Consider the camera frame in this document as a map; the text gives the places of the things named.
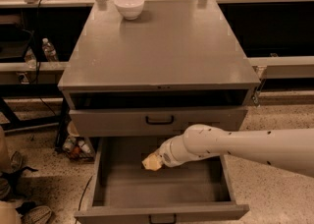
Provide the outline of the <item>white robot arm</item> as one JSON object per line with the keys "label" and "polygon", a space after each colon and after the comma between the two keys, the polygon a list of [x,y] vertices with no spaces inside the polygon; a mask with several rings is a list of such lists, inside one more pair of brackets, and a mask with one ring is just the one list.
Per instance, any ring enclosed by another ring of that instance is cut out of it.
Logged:
{"label": "white robot arm", "polygon": [[314,130],[231,132],[196,124],[165,140],[142,164],[157,171],[225,154],[313,177]]}

